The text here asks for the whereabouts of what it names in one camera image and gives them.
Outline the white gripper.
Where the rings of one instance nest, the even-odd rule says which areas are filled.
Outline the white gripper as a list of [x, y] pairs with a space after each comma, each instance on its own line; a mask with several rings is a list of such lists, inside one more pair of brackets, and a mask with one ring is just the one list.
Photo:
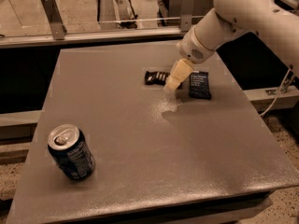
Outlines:
[[177, 48], [186, 59], [180, 59], [172, 66], [164, 85], [166, 92], [175, 91], [180, 86], [193, 71], [193, 63], [203, 63], [214, 54], [214, 50], [205, 48], [198, 41], [194, 27], [177, 43]]

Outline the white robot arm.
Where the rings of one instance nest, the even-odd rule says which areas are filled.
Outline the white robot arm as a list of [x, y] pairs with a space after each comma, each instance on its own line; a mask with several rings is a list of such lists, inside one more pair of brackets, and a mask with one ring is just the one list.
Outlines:
[[213, 0], [213, 8], [178, 43], [164, 89], [174, 91], [221, 45], [253, 32], [299, 77], [299, 17], [274, 0]]

